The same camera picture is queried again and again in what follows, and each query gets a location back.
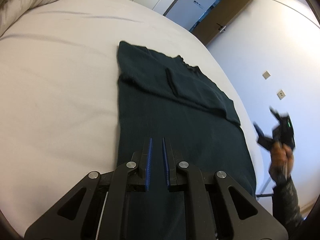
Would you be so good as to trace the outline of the person's right forearm sleeve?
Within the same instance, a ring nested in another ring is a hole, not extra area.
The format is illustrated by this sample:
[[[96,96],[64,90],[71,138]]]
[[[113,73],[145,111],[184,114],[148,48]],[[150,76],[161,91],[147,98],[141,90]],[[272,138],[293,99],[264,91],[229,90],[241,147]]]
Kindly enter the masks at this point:
[[[292,178],[289,178],[286,183],[277,184],[273,188],[272,214],[288,232],[302,224],[303,218]]]

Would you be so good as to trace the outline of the person's right hand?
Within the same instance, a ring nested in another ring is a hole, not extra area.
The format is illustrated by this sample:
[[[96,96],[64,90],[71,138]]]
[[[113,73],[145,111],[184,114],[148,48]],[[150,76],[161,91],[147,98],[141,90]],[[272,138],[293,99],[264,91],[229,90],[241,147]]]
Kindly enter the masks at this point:
[[[294,155],[289,146],[275,142],[270,150],[271,164],[269,174],[277,184],[285,184],[291,178]]]

